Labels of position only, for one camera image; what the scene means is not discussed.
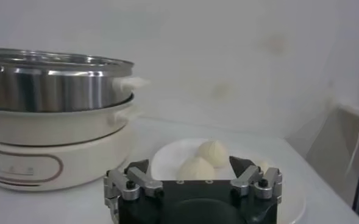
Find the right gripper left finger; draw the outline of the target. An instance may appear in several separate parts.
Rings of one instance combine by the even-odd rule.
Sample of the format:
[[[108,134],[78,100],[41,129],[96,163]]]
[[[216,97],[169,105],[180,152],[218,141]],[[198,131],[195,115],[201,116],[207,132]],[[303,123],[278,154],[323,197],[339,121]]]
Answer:
[[[104,176],[104,204],[112,219],[119,219],[120,202],[136,203],[150,199],[163,203],[163,182],[149,177],[147,159],[130,163],[124,170],[108,170]]]

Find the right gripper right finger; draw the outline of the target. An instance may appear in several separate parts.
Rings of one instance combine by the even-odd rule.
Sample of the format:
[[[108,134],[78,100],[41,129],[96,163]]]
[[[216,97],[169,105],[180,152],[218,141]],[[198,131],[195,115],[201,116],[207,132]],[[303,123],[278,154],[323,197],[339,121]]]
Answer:
[[[230,185],[240,197],[248,196],[250,191],[259,200],[276,199],[282,202],[283,175],[278,168],[270,167],[265,171],[249,159],[229,156],[229,163],[236,175]]]

